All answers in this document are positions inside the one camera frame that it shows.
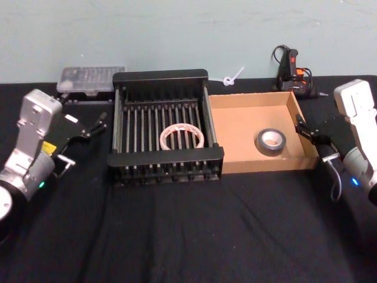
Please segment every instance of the cable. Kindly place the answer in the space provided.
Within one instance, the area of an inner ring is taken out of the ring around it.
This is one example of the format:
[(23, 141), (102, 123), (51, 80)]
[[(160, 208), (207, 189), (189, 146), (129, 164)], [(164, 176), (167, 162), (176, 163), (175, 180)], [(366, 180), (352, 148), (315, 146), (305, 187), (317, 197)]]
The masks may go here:
[(303, 70), (305, 74), (309, 77), (309, 86), (307, 87), (306, 94), (309, 94), (312, 90), (313, 87), (313, 76), (312, 76), (312, 71), (309, 68), (297, 68), (300, 70)]
[(212, 77), (210, 77), (209, 80), (210, 81), (219, 81), (227, 87), (228, 85), (234, 84), (235, 79), (238, 78), (238, 76), (243, 72), (243, 70), (245, 70), (245, 67), (242, 67), (241, 69), (239, 69), (239, 71), (233, 77), (224, 77), (224, 78), (212, 78)]
[(332, 168), (332, 170), (335, 172), (336, 177), (338, 178), (338, 185), (339, 185), (338, 195), (337, 195), (336, 198), (334, 197), (334, 191), (335, 191), (335, 186), (336, 186), (335, 182), (332, 185), (331, 195), (330, 195), (331, 200), (333, 202), (337, 202), (340, 199), (340, 197), (342, 196), (342, 179), (340, 178), (340, 175), (339, 175), (338, 171), (335, 169), (335, 167), (332, 164), (331, 160), (328, 161), (328, 164), (330, 165), (330, 167)]
[(286, 45), (278, 45), (278, 46), (275, 47), (275, 49), (272, 51), (272, 56), (273, 56), (273, 58), (275, 59), (275, 61), (278, 62), (280, 66), (285, 67), (285, 66), (281, 63), (281, 61), (279, 61), (279, 60), (276, 58), (276, 50), (278, 50), (278, 49), (283, 49), (284, 51), (287, 51), (287, 50), (289, 50), (289, 47), (286, 46)]

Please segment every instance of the cardboard tray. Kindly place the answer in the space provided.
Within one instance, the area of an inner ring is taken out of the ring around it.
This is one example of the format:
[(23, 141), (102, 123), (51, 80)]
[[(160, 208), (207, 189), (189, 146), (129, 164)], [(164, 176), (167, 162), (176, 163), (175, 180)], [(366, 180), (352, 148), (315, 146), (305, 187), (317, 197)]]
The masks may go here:
[[(210, 96), (217, 142), (224, 147), (223, 173), (313, 169), (318, 152), (295, 131), (302, 112), (293, 93), (250, 93)], [(261, 154), (255, 145), (259, 132), (280, 130), (287, 143), (276, 157)]]

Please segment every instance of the black table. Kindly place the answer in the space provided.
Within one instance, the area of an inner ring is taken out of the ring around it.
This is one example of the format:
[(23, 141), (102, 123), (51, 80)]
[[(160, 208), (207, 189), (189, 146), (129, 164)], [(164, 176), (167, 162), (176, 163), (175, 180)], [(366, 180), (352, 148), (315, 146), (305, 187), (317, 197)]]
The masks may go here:
[[(301, 101), (309, 123), (336, 114), (332, 92), (355, 78), (316, 77), (328, 98)], [(210, 94), (269, 91), (272, 79), (211, 82)], [(56, 84), (0, 85), (0, 162), (14, 147), (21, 100)], [(90, 125), (113, 106), (67, 104)], [(114, 189), (111, 130), (69, 149), (77, 161), (28, 207), (12, 245), (0, 249), (1, 282), (376, 282), (377, 208), (344, 173), (330, 201), (323, 166), (302, 172), (223, 175), (198, 182)]]

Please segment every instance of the gray wall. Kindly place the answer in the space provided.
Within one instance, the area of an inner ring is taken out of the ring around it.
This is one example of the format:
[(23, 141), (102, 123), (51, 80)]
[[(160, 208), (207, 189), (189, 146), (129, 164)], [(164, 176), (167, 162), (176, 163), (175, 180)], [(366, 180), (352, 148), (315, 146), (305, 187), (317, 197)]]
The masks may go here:
[(314, 75), (375, 74), (376, 0), (2, 1), (0, 82), (57, 81), (68, 65), (206, 68), (273, 77), (273, 48)]

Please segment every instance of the orange tab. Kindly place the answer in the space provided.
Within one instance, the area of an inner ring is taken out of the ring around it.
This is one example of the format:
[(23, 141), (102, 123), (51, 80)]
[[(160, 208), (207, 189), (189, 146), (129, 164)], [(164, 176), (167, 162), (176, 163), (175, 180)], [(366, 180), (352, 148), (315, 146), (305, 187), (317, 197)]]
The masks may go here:
[(303, 69), (297, 68), (296, 70), (297, 70), (297, 74), (298, 75), (304, 75), (304, 70)]

